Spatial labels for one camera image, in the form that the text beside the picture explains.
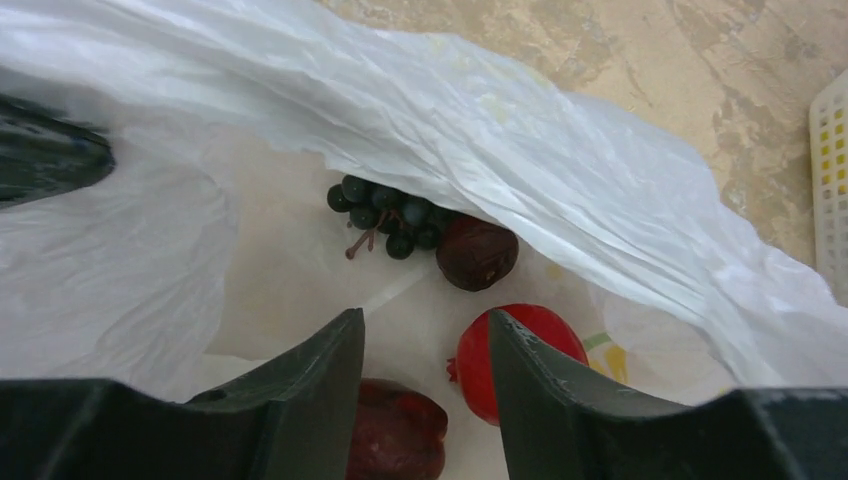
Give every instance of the red pomegranate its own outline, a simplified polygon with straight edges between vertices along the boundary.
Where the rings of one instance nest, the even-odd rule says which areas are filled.
[[[575,360],[588,365],[580,339],[556,313],[539,305],[516,303],[497,307],[512,315],[519,323],[547,344]],[[459,339],[456,357],[448,360],[451,382],[458,382],[465,403],[475,415],[492,425],[500,425],[489,358],[489,312],[468,327]]]

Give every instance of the plastic bag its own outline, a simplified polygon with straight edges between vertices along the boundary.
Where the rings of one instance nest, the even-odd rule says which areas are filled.
[[[546,259],[575,272],[593,299],[585,312],[645,358],[694,350],[745,385],[848,384],[846,311],[721,204],[690,146],[514,61],[451,35],[354,25],[308,0],[14,0],[0,26],[0,66],[15,72],[0,93],[106,124],[125,142],[126,175],[0,213],[5,376],[102,374],[185,398],[171,388],[217,327],[233,239],[222,164],[256,160],[209,147],[224,124],[502,223],[532,247],[526,278]],[[297,190],[278,175],[267,188]],[[315,238],[338,232],[300,230],[281,233],[330,272]],[[149,242],[133,248],[142,232]],[[321,286],[325,305],[359,298],[350,288],[385,312],[401,287],[383,287],[424,288],[429,275],[356,268],[357,281]],[[67,285],[75,276],[90,288]],[[552,276],[532,277],[533,290]],[[369,348],[402,348],[383,340]]]

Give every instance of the dark grape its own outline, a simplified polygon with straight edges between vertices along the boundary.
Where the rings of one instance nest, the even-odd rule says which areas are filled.
[[[427,223],[432,223],[441,230],[446,230],[448,225],[450,225],[450,222],[452,222],[457,216],[459,216],[459,214],[453,210],[433,205],[433,210],[430,212],[430,218],[427,219]]]
[[[371,191],[371,182],[353,175],[345,175],[342,178],[342,192],[345,198],[353,203],[362,203],[368,198]]]
[[[376,185],[371,191],[371,205],[380,210],[389,210],[395,208],[403,194],[392,187]]]
[[[400,231],[400,220],[397,217],[389,217],[387,218],[382,225],[377,227],[377,231],[380,233],[385,233],[386,235],[391,235],[397,231]]]
[[[380,211],[364,205],[357,205],[350,211],[350,223],[360,230],[374,228],[380,222]]]
[[[439,246],[441,239],[442,231],[432,223],[428,223],[415,234],[415,245],[421,250],[432,250]]]
[[[350,209],[353,208],[353,202],[345,198],[340,184],[333,185],[327,191],[327,205],[329,205],[334,212],[339,213],[349,212]]]
[[[420,227],[427,221],[433,204],[420,197],[409,197],[400,206],[400,216],[404,222],[413,227]]]
[[[393,233],[386,240],[386,253],[395,260],[408,258],[413,250],[415,250],[415,238],[409,232]]]

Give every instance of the plastic basket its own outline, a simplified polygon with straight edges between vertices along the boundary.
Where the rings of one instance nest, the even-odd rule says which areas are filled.
[[[848,70],[810,106],[816,269],[848,305]]]

